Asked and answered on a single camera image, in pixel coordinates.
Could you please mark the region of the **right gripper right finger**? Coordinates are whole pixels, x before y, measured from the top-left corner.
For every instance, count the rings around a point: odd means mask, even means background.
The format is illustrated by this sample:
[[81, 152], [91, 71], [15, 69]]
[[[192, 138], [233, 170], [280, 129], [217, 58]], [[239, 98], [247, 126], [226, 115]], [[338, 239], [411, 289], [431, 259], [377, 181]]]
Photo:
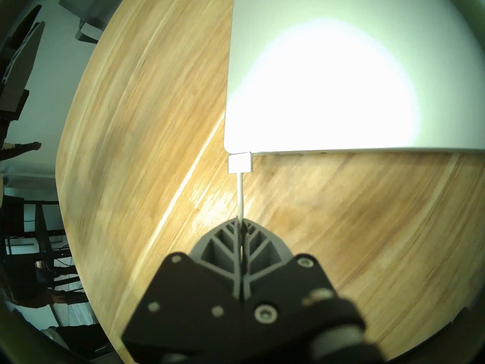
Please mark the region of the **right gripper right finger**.
[[318, 260], [293, 255], [253, 221], [241, 223], [241, 302], [251, 363], [367, 363], [366, 323]]

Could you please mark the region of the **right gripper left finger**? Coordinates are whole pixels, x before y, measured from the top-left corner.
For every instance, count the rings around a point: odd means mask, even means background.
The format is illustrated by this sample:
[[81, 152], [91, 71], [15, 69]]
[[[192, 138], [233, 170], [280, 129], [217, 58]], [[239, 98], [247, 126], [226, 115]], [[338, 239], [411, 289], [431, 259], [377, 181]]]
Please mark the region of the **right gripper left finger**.
[[190, 254], [161, 263], [132, 314], [122, 341], [136, 363], [198, 356], [240, 339], [241, 238], [237, 219], [199, 239]]

